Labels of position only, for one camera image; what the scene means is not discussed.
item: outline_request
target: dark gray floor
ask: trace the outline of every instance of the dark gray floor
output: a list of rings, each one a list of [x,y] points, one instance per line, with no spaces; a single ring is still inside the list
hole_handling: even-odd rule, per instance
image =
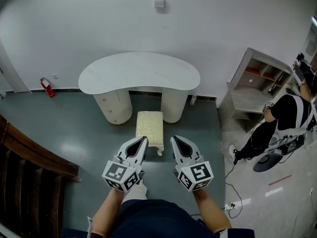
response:
[[[107,122],[93,96],[83,93],[57,93],[50,99],[46,93],[7,94],[0,101],[0,114],[28,137],[48,150],[78,164],[82,182],[71,182],[65,192],[64,227],[85,230],[87,216],[93,217],[109,188],[102,180],[108,160],[120,145],[135,137],[138,111],[159,111],[160,97],[131,96],[132,118],[124,125]],[[178,204],[190,214],[198,208],[191,193],[177,182],[172,170],[175,162],[169,145],[172,135],[194,141],[201,154],[210,161],[214,179],[209,193],[220,207],[224,206],[224,160],[221,133],[215,102],[186,104],[181,120],[164,123],[163,156],[149,148],[143,169],[148,198],[165,199]]]

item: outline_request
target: wall baseboard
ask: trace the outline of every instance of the wall baseboard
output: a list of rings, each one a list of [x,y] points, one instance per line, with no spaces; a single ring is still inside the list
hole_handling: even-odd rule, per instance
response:
[[[56,93],[82,93],[79,88],[56,88],[53,89]],[[45,93],[44,89],[34,89],[30,90],[32,93]],[[145,96],[157,96],[161,97],[162,93],[159,92],[143,92],[143,91],[131,91],[129,90],[130,95],[145,95]],[[193,95],[188,95],[187,99],[191,99]],[[200,96],[197,95],[197,100],[204,100],[204,101],[216,101],[216,97],[209,97],[209,96]]]

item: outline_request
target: person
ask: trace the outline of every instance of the person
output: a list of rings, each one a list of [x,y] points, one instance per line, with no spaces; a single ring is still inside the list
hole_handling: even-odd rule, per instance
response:
[[[193,191],[205,225],[174,203],[147,199],[143,180],[124,193],[112,189],[93,217],[91,238],[255,238],[253,230],[233,229],[205,189]],[[62,230],[62,238],[87,232]]]
[[[307,122],[308,116],[312,111],[311,101],[317,92],[312,91],[306,79],[300,85],[300,98],[303,102],[303,116],[301,126]],[[263,153],[269,146],[269,142],[275,133],[276,126],[278,130],[285,130],[296,127],[297,104],[294,97],[290,94],[282,96],[272,107],[265,107],[264,119],[257,129],[255,129],[249,138],[246,145],[238,151],[234,145],[229,146],[229,154],[232,157],[233,163],[236,164],[239,160],[244,159],[250,161],[252,158]],[[308,130],[315,125],[315,119],[308,126]]]

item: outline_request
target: cylindrical desk leg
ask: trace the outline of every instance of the cylindrical desk leg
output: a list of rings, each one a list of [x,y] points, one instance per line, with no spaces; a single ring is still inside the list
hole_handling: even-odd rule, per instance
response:
[[[180,120],[187,96],[188,91],[163,88],[160,110],[163,112],[165,122],[175,123]]]
[[[108,122],[119,125],[131,118],[133,108],[127,89],[97,94],[94,97]]]

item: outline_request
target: fire extinguisher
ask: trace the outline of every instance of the fire extinguisher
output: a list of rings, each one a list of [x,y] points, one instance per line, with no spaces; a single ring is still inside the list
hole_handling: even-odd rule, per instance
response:
[[[50,86],[50,83],[45,79],[45,78],[41,78],[41,85],[43,86],[44,90],[47,92],[47,94],[53,98],[55,96],[55,92],[53,91],[53,89]]]

